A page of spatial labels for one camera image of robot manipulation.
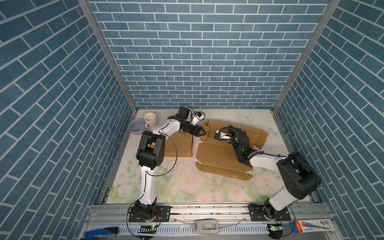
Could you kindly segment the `brown cardboard box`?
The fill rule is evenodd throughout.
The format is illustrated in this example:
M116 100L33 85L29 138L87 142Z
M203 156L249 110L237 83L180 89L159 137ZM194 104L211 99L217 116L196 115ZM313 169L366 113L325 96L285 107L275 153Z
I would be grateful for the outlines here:
M193 139L191 134L180 132L174 133L166 140L165 157L187 157L193 156Z

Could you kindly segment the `brown cardboard sheet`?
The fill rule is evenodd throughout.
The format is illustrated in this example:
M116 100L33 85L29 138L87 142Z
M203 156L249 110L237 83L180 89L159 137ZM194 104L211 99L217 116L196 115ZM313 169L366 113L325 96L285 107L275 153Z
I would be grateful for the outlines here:
M207 134L201 137L202 143L197 150L196 167L201 172L249 181L253 177L250 174L253 167L243 165L236 159L232 144L215 140L216 131L229 125L230 123L217 120L203 123L203 129Z

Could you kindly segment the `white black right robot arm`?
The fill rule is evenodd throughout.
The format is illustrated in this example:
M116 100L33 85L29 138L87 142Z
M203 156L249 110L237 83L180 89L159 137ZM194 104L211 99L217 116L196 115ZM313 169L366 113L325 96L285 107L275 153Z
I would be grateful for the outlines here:
M233 126L216 131L217 141L232 144L236 159L248 167L260 167L278 171L284 186L264 202L263 212L267 220L274 221L288 212L287 207L304 199L321 184L319 174L298 152L288 155L268 154L250 147L246 132Z

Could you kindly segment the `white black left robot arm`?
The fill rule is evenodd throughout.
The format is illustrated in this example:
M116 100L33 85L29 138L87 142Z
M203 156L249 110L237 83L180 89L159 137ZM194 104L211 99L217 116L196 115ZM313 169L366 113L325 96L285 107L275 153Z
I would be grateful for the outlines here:
M156 174L165 157L166 140L174 133L184 132L195 137L207 134L198 122L205 119L205 113L194 111L188 105L181 105L177 113L167 118L165 124L153 131L144 131L137 151L137 160L141 167L141 191L139 199L131 206L131 215L141 221L149 222L160 216L157 210L156 178L166 175Z

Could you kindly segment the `white red blue tube box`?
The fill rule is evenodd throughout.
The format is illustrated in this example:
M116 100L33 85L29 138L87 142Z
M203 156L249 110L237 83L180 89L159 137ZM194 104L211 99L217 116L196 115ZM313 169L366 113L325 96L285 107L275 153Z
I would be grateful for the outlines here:
M291 221L290 225L296 234L336 230L330 219Z

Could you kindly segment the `white ceramic mug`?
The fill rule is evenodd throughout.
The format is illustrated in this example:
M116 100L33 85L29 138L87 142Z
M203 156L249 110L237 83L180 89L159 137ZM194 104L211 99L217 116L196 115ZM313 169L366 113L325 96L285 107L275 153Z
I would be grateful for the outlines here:
M146 122L146 128L147 129L155 129L158 125L157 116L155 113L146 113L144 115L144 120Z

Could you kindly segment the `lavender speckled ceramic cup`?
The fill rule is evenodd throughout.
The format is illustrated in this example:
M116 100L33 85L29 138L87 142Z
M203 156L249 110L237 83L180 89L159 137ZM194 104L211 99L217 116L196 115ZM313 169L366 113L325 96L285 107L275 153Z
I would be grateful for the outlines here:
M139 136L147 130L146 124L144 119L135 119L129 123L128 129L133 135Z

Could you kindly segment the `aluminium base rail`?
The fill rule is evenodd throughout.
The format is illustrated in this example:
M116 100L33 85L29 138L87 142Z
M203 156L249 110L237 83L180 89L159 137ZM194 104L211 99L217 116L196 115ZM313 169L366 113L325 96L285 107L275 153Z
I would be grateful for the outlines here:
M277 220L267 220L258 204L160 204L160 216L141 221L131 205L94 205L80 238L87 231L118 227L114 240L339 240L341 233L323 203L297 203ZM215 219L219 233L194 233L195 220ZM294 233L291 221L330 219L333 232Z

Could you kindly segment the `grey metal corner post left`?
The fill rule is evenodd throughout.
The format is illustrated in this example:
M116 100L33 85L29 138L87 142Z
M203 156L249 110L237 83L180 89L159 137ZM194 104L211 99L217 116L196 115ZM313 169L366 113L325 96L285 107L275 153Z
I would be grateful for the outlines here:
M111 70L113 71L116 79L117 79L117 82L119 84L119 86L121 87L124 95L125 95L125 98L127 99L128 101L128 104L129 106L131 107L132 111L134 114L137 113L138 111L138 108L136 107L135 105L135 102L133 101L130 93L129 93L129 90L127 88L127 85L123 79L123 76L121 74L121 71L117 65L117 62L113 56L113 53L108 45L108 42L103 34L103 31L98 23L98 20L96 18L96 15L91 7L91 4L90 4L90 1L86 1L86 0L78 0L79 2L79 5L107 59L107 62L108 64L110 65L111 67Z

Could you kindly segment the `grey metal corner post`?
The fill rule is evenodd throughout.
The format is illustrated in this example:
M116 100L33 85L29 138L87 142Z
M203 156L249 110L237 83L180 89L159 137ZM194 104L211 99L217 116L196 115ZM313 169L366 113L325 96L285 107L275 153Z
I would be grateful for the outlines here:
M304 48L303 53L298 58L297 64L293 68L290 76L287 79L287 82L285 83L284 87L282 88L281 93L279 94L276 102L274 103L273 110L272 110L274 115L277 115L277 112L280 109L285 97L287 96L289 90L293 86L296 78L298 77L300 71L302 70L307 59L309 58L309 55L311 54L316 43L320 39L323 31L325 30L328 22L330 21L331 17L335 13L340 2L341 2L341 0L330 0L328 5L326 6L319 22L317 23L316 27L314 28L314 31L313 31L311 37L309 38L305 48Z
M90 4L90 1L86 1L86 0L78 0L79 2L79 5L107 59L107 62L108 64L110 65L111 67L111 70L113 71L116 79L117 79L117 82L119 84L119 86L121 87L124 95L125 95L125 98L127 99L128 101L128 104L129 106L131 107L132 111L134 114L137 113L138 111L138 108L136 107L135 105L135 102L133 101L130 93L129 93L129 90L127 88L127 85L123 79L123 76L121 74L121 71L117 65L117 62L113 56L113 53L108 45L108 42L103 34L103 31L98 23L98 20L96 18L96 15L91 7L91 4Z

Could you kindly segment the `grey metal corner post right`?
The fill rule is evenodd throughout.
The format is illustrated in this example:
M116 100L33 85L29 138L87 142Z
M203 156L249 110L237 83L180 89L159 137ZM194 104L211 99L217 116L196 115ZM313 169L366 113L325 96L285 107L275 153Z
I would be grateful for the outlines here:
M298 77L300 71L302 70L307 59L309 58L309 55L311 54L316 43L320 39L323 31L325 30L328 22L330 21L331 17L335 13L340 2L341 2L341 0L330 0L328 5L326 6L319 22L317 23L316 27L314 28L314 31L313 31L311 37L309 38L305 48L304 48L303 53L298 58L297 64L293 68L290 76L287 79L287 82L285 83L284 87L282 88L281 93L279 94L276 102L274 103L273 110L272 110L274 115L277 115L277 112L280 109L285 97L287 96L289 90L293 86L296 78Z

